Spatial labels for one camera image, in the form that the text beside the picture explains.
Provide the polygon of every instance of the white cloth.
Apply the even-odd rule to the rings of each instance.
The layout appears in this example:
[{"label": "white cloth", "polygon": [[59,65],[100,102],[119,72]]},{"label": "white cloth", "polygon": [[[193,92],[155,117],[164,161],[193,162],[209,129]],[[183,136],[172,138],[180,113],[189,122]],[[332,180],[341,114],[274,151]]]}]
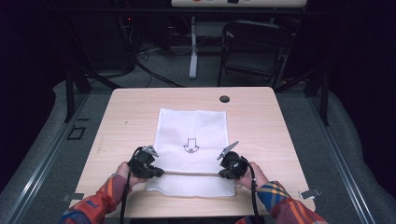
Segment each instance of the white cloth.
[{"label": "white cloth", "polygon": [[[154,148],[159,158],[152,165],[165,172],[217,174],[217,158],[229,145],[225,111],[161,109]],[[215,176],[163,175],[147,183],[147,190],[169,196],[222,197],[235,194],[232,180]]]}]

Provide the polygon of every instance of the printed arrow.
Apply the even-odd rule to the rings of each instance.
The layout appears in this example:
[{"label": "printed arrow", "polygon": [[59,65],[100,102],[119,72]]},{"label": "printed arrow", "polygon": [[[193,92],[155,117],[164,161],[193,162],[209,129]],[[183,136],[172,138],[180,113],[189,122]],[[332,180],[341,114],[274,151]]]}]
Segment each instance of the printed arrow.
[{"label": "printed arrow", "polygon": [[196,138],[189,138],[187,145],[184,146],[184,150],[188,153],[194,153],[198,151],[199,147],[197,146]]}]

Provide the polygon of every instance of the metal bracket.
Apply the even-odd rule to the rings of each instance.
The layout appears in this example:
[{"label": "metal bracket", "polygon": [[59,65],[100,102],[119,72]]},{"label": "metal bracket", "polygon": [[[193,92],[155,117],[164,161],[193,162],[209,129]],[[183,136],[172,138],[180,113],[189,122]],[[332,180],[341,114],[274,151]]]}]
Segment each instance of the metal bracket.
[{"label": "metal bracket", "polygon": [[321,194],[319,189],[311,189],[304,192],[299,192],[301,198],[305,199],[315,199]]}]

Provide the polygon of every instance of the plaid sleeve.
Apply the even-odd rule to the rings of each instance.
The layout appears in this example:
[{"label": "plaid sleeve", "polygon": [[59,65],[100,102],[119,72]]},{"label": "plaid sleeve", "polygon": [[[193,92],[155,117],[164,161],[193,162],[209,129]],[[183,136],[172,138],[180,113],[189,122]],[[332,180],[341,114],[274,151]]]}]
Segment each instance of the plaid sleeve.
[{"label": "plaid sleeve", "polygon": [[95,195],[69,208],[60,223],[101,223],[105,214],[116,210],[121,201],[126,179],[112,175]]},{"label": "plaid sleeve", "polygon": [[277,181],[271,181],[263,185],[257,190],[257,196],[259,196],[260,201],[262,201],[267,211],[271,211],[280,201],[290,198],[290,195]]},{"label": "plaid sleeve", "polygon": [[276,223],[327,223],[325,219],[294,200],[277,181],[263,185],[257,195]]}]

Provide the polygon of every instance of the black clamp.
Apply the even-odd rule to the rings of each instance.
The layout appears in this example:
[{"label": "black clamp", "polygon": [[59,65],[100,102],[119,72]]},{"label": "black clamp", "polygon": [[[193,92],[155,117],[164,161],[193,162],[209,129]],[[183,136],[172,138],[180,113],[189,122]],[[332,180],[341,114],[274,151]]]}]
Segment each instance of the black clamp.
[{"label": "black clamp", "polygon": [[161,177],[163,169],[151,165],[155,161],[153,156],[159,157],[154,147],[139,147],[128,161],[132,174],[138,178]]}]

